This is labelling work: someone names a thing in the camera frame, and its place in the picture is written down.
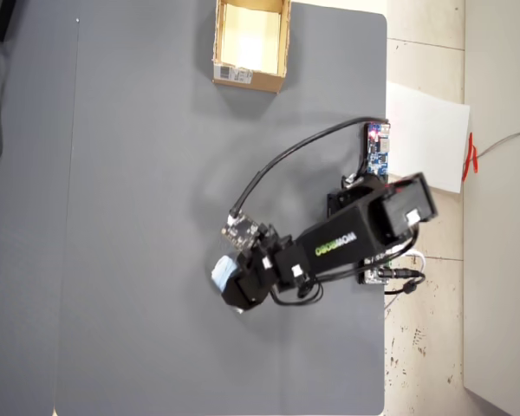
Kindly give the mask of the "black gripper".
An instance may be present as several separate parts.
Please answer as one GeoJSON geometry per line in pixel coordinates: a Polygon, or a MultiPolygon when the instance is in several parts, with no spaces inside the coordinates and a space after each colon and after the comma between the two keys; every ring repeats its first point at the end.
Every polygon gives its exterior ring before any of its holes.
{"type": "Polygon", "coordinates": [[[229,255],[236,268],[222,290],[228,306],[248,311],[266,299],[278,280],[275,254],[273,246],[257,244],[250,250],[229,255]]]}

